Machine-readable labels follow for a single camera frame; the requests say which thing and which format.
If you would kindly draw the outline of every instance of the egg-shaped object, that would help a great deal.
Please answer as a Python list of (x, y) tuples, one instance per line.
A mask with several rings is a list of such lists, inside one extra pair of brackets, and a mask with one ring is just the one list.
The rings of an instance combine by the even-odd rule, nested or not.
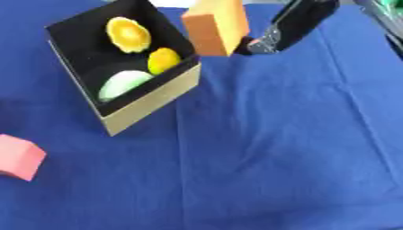
[(170, 48), (160, 48), (152, 52), (148, 58), (148, 70), (153, 75), (159, 75), (167, 69), (178, 65), (181, 57)]
[(110, 19), (106, 32), (111, 42), (124, 53), (140, 53), (151, 44), (149, 31), (138, 22), (125, 17)]
[(153, 75), (138, 71), (125, 70), (113, 75), (101, 88), (98, 98), (101, 102), (109, 102), (110, 100), (144, 84)]

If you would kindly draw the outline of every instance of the box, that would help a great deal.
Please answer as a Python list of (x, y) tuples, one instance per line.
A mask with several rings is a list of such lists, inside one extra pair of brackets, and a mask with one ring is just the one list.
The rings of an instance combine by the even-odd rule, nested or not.
[(199, 0), (182, 20), (202, 56), (230, 56), (249, 33), (242, 0)]
[[(146, 27), (152, 43), (143, 53), (125, 54), (106, 33), (107, 22), (123, 16)], [(118, 0), (47, 27), (49, 44), (96, 116), (114, 136), (199, 83), (200, 58), (192, 43), (147, 0)], [(123, 70), (148, 72), (148, 56), (175, 50), (182, 62), (109, 102), (98, 101), (103, 84)]]

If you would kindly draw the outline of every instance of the pink block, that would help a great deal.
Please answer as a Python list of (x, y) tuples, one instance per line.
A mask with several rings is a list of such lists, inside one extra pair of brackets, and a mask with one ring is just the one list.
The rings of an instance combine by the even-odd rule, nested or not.
[(0, 173), (31, 181), (46, 153), (31, 141), (0, 135)]

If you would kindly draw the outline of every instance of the orange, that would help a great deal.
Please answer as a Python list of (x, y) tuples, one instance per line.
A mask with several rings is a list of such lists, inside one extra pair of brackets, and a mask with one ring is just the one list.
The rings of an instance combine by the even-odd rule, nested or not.
[(159, 75), (180, 62), (181, 57), (175, 51), (170, 48), (160, 48), (150, 54), (148, 70), (153, 75)]
[(111, 42), (125, 53), (140, 53), (151, 44), (149, 31), (134, 20), (115, 17), (106, 25)]

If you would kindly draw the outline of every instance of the foam block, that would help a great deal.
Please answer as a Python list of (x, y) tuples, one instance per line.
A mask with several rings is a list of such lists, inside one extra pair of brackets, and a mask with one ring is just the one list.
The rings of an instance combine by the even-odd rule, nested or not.
[(230, 56), (249, 33), (242, 0), (199, 0), (182, 21), (202, 56)]
[(31, 141), (0, 135), (0, 173), (31, 181), (46, 153)]

